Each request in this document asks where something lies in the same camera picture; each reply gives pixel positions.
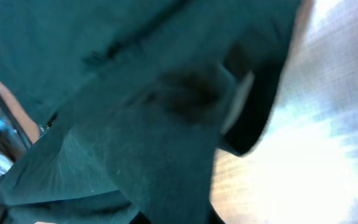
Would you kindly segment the black shorts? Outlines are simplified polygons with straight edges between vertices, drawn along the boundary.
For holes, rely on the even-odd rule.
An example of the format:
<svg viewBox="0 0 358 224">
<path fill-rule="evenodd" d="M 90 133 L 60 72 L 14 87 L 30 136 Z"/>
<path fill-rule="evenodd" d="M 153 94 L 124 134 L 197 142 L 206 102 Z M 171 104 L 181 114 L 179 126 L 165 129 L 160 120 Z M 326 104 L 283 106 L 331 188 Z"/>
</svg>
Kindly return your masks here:
<svg viewBox="0 0 358 224">
<path fill-rule="evenodd" d="M 0 223 L 220 223 L 217 148 L 258 140 L 299 1 L 0 1 L 0 81 L 49 130 Z"/>
</svg>

